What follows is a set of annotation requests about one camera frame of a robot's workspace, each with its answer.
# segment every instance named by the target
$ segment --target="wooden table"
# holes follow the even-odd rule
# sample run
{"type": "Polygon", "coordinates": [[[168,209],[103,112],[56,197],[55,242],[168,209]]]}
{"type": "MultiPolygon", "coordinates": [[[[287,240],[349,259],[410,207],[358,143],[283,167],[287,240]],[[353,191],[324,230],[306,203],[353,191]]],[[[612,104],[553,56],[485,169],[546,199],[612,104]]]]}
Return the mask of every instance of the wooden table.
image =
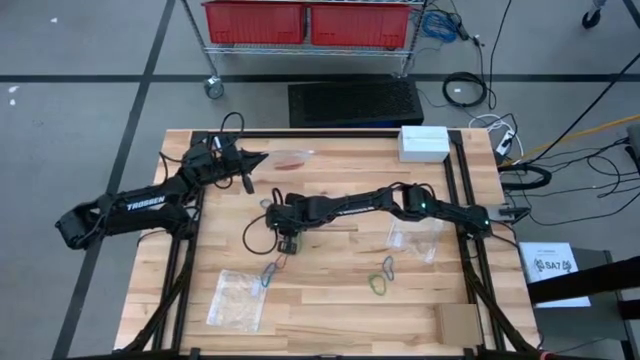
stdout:
{"type": "MultiPolygon", "coordinates": [[[[464,129],[461,133],[476,202],[503,203],[486,131],[464,129]]],[[[162,151],[179,158],[187,150],[191,136],[189,130],[169,130],[162,151]]],[[[182,353],[199,347],[203,354],[462,354],[460,347],[437,343],[434,321],[437,304],[467,302],[453,226],[448,224],[445,228],[435,261],[426,264],[414,255],[389,249],[386,239],[392,218],[382,212],[341,217],[304,233],[301,253],[288,259],[286,268],[274,276],[268,289],[258,333],[207,325],[222,269],[258,275],[278,256],[277,252],[253,255],[241,241],[244,227],[264,213],[259,201],[270,198],[273,187],[280,188],[283,194],[344,196],[395,181],[428,182],[438,198],[449,198],[442,164],[398,162],[395,138],[245,138],[238,144],[249,151],[307,149],[315,154],[296,170],[256,169],[251,176],[254,195],[247,195],[240,181],[228,190],[207,188],[182,353]],[[396,279],[388,283],[385,296],[377,296],[369,288],[367,276],[379,271],[389,254],[395,259],[396,279]]],[[[452,158],[459,182],[457,162],[455,156],[452,158]]],[[[169,166],[170,174],[176,171],[177,164],[169,166]]],[[[163,178],[159,161],[155,182],[163,178]]],[[[460,183],[457,189],[460,199],[464,199],[460,183]]],[[[513,239],[510,231],[500,225],[494,230],[513,239]]],[[[273,242],[273,233],[263,222],[258,222],[249,234],[255,248],[267,249],[273,242]]],[[[535,319],[515,248],[491,238],[485,244],[500,307],[529,343],[537,345],[535,319]]],[[[169,246],[170,238],[164,233],[141,242],[116,348],[133,340],[158,305],[169,246]]],[[[492,348],[491,327],[482,305],[480,313],[487,347],[492,348]]],[[[164,340],[167,348],[174,316],[175,306],[168,316],[164,340]]]]}

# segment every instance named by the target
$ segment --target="caster wheel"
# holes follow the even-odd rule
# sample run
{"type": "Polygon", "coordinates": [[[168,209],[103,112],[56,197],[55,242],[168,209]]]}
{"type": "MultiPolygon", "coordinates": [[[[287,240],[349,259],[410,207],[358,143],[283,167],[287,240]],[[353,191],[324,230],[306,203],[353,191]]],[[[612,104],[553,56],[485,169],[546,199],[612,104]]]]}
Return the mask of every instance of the caster wheel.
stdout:
{"type": "Polygon", "coordinates": [[[212,77],[204,82],[204,92],[211,100],[216,100],[224,95],[224,85],[218,77],[212,77]]]}
{"type": "Polygon", "coordinates": [[[593,13],[593,16],[591,17],[591,19],[589,19],[589,13],[585,13],[584,16],[582,17],[582,26],[585,29],[591,29],[592,27],[598,25],[599,22],[600,22],[600,10],[596,10],[596,12],[593,13]]]}

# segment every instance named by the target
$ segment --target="clear plastic bag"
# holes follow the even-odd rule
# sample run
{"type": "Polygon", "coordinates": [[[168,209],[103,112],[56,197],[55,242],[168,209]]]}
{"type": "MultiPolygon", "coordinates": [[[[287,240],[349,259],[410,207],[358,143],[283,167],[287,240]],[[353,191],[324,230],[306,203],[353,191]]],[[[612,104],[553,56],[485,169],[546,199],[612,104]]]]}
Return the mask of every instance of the clear plastic bag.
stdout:
{"type": "Polygon", "coordinates": [[[269,156],[258,166],[261,170],[295,170],[302,167],[313,153],[313,150],[269,151],[269,156]]]}
{"type": "Polygon", "coordinates": [[[266,294],[260,276],[222,270],[207,325],[257,332],[266,294]]]}
{"type": "Polygon", "coordinates": [[[443,228],[444,222],[439,219],[427,218],[420,222],[412,222],[394,218],[387,246],[406,250],[430,264],[435,259],[443,228]]]}

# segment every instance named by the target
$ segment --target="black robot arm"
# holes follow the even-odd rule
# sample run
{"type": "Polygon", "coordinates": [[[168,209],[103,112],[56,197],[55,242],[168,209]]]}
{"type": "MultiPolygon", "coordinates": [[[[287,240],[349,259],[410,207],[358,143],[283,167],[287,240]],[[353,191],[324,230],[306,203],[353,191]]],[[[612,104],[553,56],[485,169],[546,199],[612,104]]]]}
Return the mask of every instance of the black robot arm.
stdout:
{"type": "Polygon", "coordinates": [[[189,238],[194,229],[185,206],[195,200],[202,187],[241,176],[245,190],[253,193],[248,175],[266,157],[238,150],[234,137],[217,136],[212,144],[197,143],[182,159],[174,160],[181,166],[162,184],[101,195],[64,214],[56,228],[71,249],[86,249],[104,236],[156,227],[189,238]]]}
{"type": "Polygon", "coordinates": [[[491,225],[482,206],[461,207],[436,199],[426,184],[394,183],[376,191],[341,198],[287,194],[284,204],[275,202],[266,211],[266,224],[280,235],[278,251],[297,252],[293,241],[300,232],[332,222],[335,218],[370,211],[387,211],[404,221],[421,221],[428,217],[460,224],[470,234],[487,236],[491,225]],[[402,206],[393,199],[402,193],[402,206]]]}

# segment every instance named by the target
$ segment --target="wire shelf cart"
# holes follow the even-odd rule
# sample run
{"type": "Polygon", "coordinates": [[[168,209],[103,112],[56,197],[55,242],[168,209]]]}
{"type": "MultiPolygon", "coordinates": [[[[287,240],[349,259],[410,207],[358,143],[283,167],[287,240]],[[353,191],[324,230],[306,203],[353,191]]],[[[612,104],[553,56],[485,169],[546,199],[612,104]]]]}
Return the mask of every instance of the wire shelf cart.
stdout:
{"type": "MultiPolygon", "coordinates": [[[[325,56],[370,56],[370,57],[395,57],[402,60],[399,76],[405,77],[409,72],[409,64],[411,64],[413,56],[415,56],[415,47],[419,37],[420,27],[416,26],[411,32],[412,35],[402,49],[387,49],[384,47],[354,47],[354,46],[316,46],[311,44],[309,35],[306,36],[302,44],[285,45],[285,44],[205,44],[204,38],[198,29],[191,7],[187,0],[180,0],[187,13],[187,18],[196,39],[202,50],[207,64],[211,70],[211,77],[205,81],[204,89],[207,96],[211,99],[217,99],[224,94],[224,86],[222,79],[215,65],[215,56],[224,54],[251,54],[251,55],[325,55],[325,56]]],[[[261,2],[303,2],[303,3],[340,3],[340,4],[404,4],[419,6],[420,11],[417,14],[417,24],[422,23],[428,0],[262,0],[261,2]]]]}

